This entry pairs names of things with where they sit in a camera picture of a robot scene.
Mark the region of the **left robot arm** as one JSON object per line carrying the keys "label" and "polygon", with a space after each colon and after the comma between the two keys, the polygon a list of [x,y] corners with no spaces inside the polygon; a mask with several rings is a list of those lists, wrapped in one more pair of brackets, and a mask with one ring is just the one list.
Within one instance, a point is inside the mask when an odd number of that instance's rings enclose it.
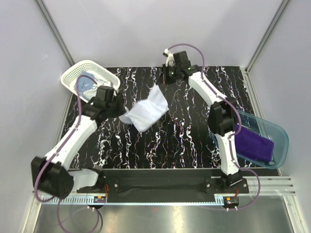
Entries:
{"label": "left robot arm", "polygon": [[72,191],[89,187],[94,192],[104,189],[105,180],[97,169],[70,171],[69,167],[87,139],[109,118],[117,118],[125,113],[124,97],[117,95],[111,102],[92,98],[82,105],[77,101],[79,115],[71,128],[54,148],[44,157],[36,156],[31,161],[31,172],[37,200],[38,192],[52,197],[66,198]]}

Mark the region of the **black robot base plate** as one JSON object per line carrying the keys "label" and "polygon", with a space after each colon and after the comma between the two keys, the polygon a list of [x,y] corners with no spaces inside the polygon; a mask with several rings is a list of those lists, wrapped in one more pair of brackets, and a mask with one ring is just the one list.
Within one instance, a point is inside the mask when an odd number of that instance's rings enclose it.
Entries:
{"label": "black robot base plate", "polygon": [[190,190],[208,194],[248,194],[247,180],[241,173],[226,177],[220,169],[104,169],[93,187],[81,188],[79,192],[109,193],[127,191]]}

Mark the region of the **white towel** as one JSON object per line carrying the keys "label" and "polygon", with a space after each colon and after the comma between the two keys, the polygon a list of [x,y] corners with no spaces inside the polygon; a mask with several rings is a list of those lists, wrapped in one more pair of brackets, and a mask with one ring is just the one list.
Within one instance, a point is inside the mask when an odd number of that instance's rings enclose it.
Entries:
{"label": "white towel", "polygon": [[139,100],[125,114],[119,116],[122,123],[133,125],[138,132],[145,132],[169,110],[168,102],[158,85],[154,85],[146,99]]}

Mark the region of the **purple microfiber towel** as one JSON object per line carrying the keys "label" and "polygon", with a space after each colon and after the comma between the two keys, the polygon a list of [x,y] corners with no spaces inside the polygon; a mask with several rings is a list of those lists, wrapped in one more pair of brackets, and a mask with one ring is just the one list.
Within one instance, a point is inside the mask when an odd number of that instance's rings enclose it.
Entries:
{"label": "purple microfiber towel", "polygon": [[246,159],[271,162],[274,147],[273,141],[260,136],[244,126],[235,135],[236,153]]}

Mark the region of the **light blue towel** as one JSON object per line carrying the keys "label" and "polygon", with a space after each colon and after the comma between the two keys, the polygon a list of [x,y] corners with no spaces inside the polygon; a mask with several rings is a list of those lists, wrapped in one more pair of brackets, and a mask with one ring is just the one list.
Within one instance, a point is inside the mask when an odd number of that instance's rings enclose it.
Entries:
{"label": "light blue towel", "polygon": [[75,88],[77,88],[78,93],[86,94],[87,92],[95,92],[100,84],[100,80],[97,79],[92,73],[82,71],[77,79]]}

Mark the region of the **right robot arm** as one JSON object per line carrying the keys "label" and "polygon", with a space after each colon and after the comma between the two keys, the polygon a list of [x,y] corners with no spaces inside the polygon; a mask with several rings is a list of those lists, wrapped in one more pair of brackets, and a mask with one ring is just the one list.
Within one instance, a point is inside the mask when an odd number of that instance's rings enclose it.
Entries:
{"label": "right robot arm", "polygon": [[235,147],[235,135],[241,131],[241,117],[235,108],[236,99],[228,98],[221,93],[199,71],[198,66],[170,67],[162,65],[160,75],[164,84],[171,84],[177,80],[186,81],[209,107],[207,124],[209,130],[216,136],[221,159],[221,177],[218,184],[225,192],[232,192],[242,181],[240,166]]}

